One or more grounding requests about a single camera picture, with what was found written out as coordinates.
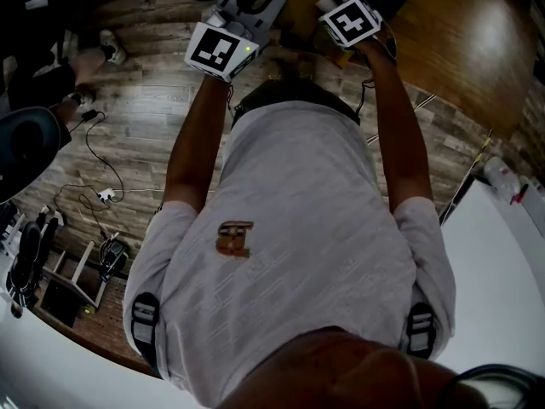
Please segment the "black cable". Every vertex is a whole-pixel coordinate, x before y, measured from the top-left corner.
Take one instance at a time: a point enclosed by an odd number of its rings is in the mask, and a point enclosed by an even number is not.
[[[87,130],[87,132],[85,133],[85,144],[87,144],[87,148],[93,153],[93,156],[95,156],[97,159],[99,159],[101,162],[103,162],[104,164],[106,164],[108,167],[110,167],[110,169],[113,171],[113,174],[115,174],[117,176],[117,178],[119,179],[119,184],[121,185],[121,198],[120,199],[112,199],[112,202],[113,203],[119,203],[120,201],[123,200],[123,198],[125,197],[125,186],[123,184],[123,181],[121,180],[121,177],[119,176],[118,172],[115,171],[115,169],[112,167],[112,165],[106,161],[105,159],[101,158],[98,154],[96,154],[93,149],[91,148],[91,146],[89,145],[89,132],[98,124],[100,123],[103,123],[107,116],[102,112],[102,111],[99,111],[98,113],[101,113],[102,114],[102,117],[103,119],[97,121],[95,124],[93,124],[91,127],[89,127],[89,129]]]
[[[99,113],[102,114],[102,119],[97,121],[96,123],[94,123],[88,130],[87,132],[85,133],[85,144],[87,145],[87,148],[89,149],[89,151],[91,153],[93,153],[93,156],[95,156],[97,159],[99,159],[102,163],[104,163],[105,165],[107,165],[112,171],[113,171],[113,174],[116,175],[116,177],[119,179],[119,183],[121,185],[121,198],[120,199],[112,199],[111,201],[113,203],[118,203],[120,202],[121,200],[123,200],[123,197],[125,195],[125,192],[124,192],[124,184],[123,184],[123,180],[121,179],[121,177],[119,176],[119,174],[115,171],[115,169],[112,167],[112,165],[106,161],[105,159],[101,158],[98,154],[95,153],[95,151],[91,148],[91,146],[89,145],[89,132],[98,124],[100,123],[103,123],[104,120],[106,120],[107,116],[102,112],[102,111],[95,111],[95,110],[92,110],[92,111],[89,111],[89,112],[86,112],[85,114],[82,115],[83,119],[82,121],[74,128],[71,130],[74,131],[82,122],[84,121],[89,121],[90,119],[93,119],[95,118]],[[96,189],[94,189],[91,185],[72,185],[70,183],[66,184],[66,185],[63,185],[59,192],[53,197],[53,203],[55,205],[55,207],[57,208],[57,210],[60,212],[60,213],[63,213],[62,212],[62,209],[59,207],[59,205],[57,204],[57,197],[59,197],[60,193],[62,193],[62,191],[65,189],[65,187],[87,187],[89,188],[91,191],[93,191],[93,193],[96,195],[97,198],[100,197],[100,195],[96,192]],[[105,207],[103,208],[95,208],[93,206],[93,204],[91,203],[91,200],[89,199],[89,197],[83,193],[80,193],[78,196],[77,196],[77,201],[79,201],[79,203],[82,204],[82,206],[87,209],[87,210],[90,210],[91,212],[91,215],[93,216],[93,218],[95,219],[95,222],[96,222],[96,225],[98,226],[99,230],[100,230],[100,236],[103,238],[103,239],[106,239],[107,236],[106,236],[106,232],[105,230],[102,228],[101,224],[99,223],[99,220],[98,218],[96,217],[96,214],[95,212],[102,212],[103,210],[108,210],[111,208],[111,206],[106,203],[106,202],[102,202],[103,205]]]
[[[229,109],[229,113],[231,113],[232,119],[235,119],[235,116],[232,113],[232,108],[231,108],[231,99],[234,92],[235,92],[235,89],[233,88],[233,86],[229,85],[229,94],[227,94],[227,109]]]
[[[472,387],[472,381],[494,383],[496,389],[508,389],[510,393],[513,391],[520,393],[518,403],[512,404],[511,407],[530,409],[543,407],[545,403],[543,393],[545,378],[516,366],[490,364],[477,366],[451,379],[439,395],[440,407],[450,406],[448,403],[452,403],[451,399],[453,397],[456,399],[456,386],[459,383],[467,383]],[[486,392],[480,388],[479,391],[486,398]]]
[[[70,130],[70,132],[68,132],[68,133],[72,133],[72,132],[73,132],[75,129],[77,129],[77,128],[79,127],[79,125],[80,125],[81,123],[83,123],[84,121],[85,121],[85,118],[83,118],[79,123],[77,123],[77,126],[74,127],[72,130]]]
[[[365,79],[362,83],[361,83],[361,102],[359,103],[358,107],[356,108],[356,115],[358,115],[359,117],[359,112],[361,111],[361,108],[364,106],[364,102],[365,102],[365,89],[366,88],[369,88],[369,89],[374,89],[375,88],[375,85],[373,84],[373,86],[369,86],[369,84],[373,83],[373,79],[372,78],[368,78],[368,79]]]

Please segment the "printed logo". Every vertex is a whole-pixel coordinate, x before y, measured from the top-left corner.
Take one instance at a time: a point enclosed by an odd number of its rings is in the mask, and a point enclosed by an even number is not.
[[[250,249],[244,248],[246,233],[254,227],[253,222],[224,222],[218,228],[215,249],[225,256],[250,257]]]
[[[364,11],[355,1],[333,14],[330,17],[330,23],[342,33],[347,43],[361,37],[373,28]]]
[[[191,60],[223,72],[239,43],[240,40],[235,37],[209,29],[198,43]]]

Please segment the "white t-shirt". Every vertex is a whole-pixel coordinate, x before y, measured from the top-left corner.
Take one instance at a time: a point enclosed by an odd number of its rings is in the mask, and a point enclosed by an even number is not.
[[[200,214],[170,202],[155,215],[123,317],[134,346],[132,304],[151,292],[161,376],[217,406],[309,331],[337,326],[399,347],[416,291],[435,314],[435,356],[454,329],[456,288],[433,202],[409,199],[392,215],[360,128],[290,101],[240,119]]]

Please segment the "shoulder strap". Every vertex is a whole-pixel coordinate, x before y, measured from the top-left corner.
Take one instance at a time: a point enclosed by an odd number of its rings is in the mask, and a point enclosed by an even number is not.
[[[433,327],[433,309],[429,304],[419,302],[409,313],[407,321],[407,337],[409,338],[407,353],[413,356],[429,359],[437,332]]]
[[[133,302],[130,331],[138,351],[157,373],[159,371],[155,350],[155,326],[158,321],[158,299],[149,292],[140,294]]]

